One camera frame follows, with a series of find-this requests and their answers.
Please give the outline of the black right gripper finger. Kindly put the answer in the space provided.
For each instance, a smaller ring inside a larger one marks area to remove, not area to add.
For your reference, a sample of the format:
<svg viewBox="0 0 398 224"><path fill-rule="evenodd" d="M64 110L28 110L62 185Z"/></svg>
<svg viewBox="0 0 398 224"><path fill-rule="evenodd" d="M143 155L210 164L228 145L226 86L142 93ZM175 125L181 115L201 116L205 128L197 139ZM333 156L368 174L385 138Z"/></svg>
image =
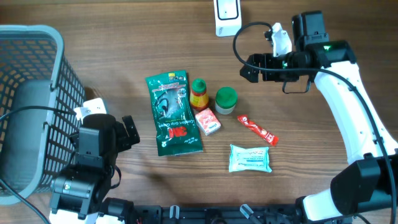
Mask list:
<svg viewBox="0 0 398 224"><path fill-rule="evenodd" d="M248 65L244 65L240 69L239 74L251 83L259 82L259 70L258 69L252 68Z"/></svg>
<svg viewBox="0 0 398 224"><path fill-rule="evenodd" d="M252 66L261 67L261 54L250 55L246 62Z"/></svg>

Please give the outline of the green lid glass jar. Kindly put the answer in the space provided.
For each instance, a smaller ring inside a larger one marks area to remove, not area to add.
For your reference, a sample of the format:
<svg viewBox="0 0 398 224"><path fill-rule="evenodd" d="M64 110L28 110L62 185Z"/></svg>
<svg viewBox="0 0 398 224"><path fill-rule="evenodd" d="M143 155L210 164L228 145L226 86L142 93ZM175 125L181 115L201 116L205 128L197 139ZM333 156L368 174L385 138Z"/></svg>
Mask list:
<svg viewBox="0 0 398 224"><path fill-rule="evenodd" d="M220 114L230 114L233 112L238 100L236 90L225 86L220 88L216 93L215 109Z"/></svg>

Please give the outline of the red coffee stick sachet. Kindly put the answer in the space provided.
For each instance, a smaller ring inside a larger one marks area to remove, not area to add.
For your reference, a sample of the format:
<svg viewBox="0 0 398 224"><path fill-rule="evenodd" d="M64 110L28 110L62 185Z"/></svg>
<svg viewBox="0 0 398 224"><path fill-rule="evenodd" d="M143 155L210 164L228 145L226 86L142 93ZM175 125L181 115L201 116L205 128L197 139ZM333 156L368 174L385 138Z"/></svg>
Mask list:
<svg viewBox="0 0 398 224"><path fill-rule="evenodd" d="M246 114L239 115L237 119L241 124L256 133L271 146L275 146L278 143L279 138L276 135L258 126L255 122L251 121Z"/></svg>

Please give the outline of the green 3M gloves packet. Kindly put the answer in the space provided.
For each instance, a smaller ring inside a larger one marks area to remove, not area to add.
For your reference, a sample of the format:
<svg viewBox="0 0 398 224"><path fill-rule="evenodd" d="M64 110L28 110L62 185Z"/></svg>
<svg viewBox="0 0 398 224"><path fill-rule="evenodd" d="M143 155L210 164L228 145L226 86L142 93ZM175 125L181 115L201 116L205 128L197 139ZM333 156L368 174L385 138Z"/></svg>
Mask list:
<svg viewBox="0 0 398 224"><path fill-rule="evenodd" d="M185 70L146 78L159 156L202 152L200 130L189 103Z"/></svg>

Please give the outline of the yellow red sauce bottle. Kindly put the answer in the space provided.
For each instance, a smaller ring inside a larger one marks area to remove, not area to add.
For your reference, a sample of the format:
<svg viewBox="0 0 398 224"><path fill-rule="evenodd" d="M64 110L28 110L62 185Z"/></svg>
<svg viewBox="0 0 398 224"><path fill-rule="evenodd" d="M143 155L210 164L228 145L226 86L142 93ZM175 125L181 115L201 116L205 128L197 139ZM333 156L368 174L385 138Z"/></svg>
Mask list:
<svg viewBox="0 0 398 224"><path fill-rule="evenodd" d="M209 105L206 83L201 78L195 79L191 84L190 104L197 111L203 111Z"/></svg>

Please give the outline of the small red tissue box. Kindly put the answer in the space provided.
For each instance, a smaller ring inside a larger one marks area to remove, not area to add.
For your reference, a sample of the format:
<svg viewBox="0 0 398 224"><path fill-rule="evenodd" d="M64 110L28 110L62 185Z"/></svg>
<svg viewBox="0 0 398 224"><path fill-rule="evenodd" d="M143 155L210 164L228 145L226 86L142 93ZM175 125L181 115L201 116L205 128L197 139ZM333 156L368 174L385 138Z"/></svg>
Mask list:
<svg viewBox="0 0 398 224"><path fill-rule="evenodd" d="M197 113L195 119L206 136L216 132L221 127L221 123L210 108Z"/></svg>

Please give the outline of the mint wet wipes pack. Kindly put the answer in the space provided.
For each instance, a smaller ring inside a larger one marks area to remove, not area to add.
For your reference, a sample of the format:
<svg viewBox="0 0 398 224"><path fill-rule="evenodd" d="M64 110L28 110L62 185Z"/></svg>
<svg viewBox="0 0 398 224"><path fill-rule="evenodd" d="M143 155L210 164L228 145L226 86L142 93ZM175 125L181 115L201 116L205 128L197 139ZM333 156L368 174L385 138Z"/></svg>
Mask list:
<svg viewBox="0 0 398 224"><path fill-rule="evenodd" d="M272 172L269 166L269 148L255 147L245 149L230 145L229 172L254 170L261 172Z"/></svg>

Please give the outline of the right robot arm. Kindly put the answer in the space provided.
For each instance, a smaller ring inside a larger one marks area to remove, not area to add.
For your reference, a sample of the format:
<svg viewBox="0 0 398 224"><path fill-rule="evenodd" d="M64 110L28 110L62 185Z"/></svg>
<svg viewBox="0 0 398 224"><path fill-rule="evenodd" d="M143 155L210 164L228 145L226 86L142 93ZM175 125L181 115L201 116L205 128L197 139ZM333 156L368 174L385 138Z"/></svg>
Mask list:
<svg viewBox="0 0 398 224"><path fill-rule="evenodd" d="M328 189L300 197L294 223L325 223L388 208L397 218L397 142L388 133L361 81L356 56L345 40L331 41L320 11L292 18L293 34L268 27L269 54L252 54L242 77L287 84L307 76L326 99L346 148L348 166Z"/></svg>

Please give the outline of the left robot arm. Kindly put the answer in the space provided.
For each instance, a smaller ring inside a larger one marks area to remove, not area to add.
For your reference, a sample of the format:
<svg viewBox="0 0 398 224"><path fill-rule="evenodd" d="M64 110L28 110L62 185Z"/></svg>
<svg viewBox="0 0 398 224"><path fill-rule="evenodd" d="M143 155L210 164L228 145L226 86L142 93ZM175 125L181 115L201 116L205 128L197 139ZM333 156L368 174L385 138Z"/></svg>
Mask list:
<svg viewBox="0 0 398 224"><path fill-rule="evenodd" d="M140 143L133 118L122 120L110 114L91 114L71 135L75 151L51 184L51 223L96 222L105 196L119 186L111 183L114 174L121 175L118 154Z"/></svg>

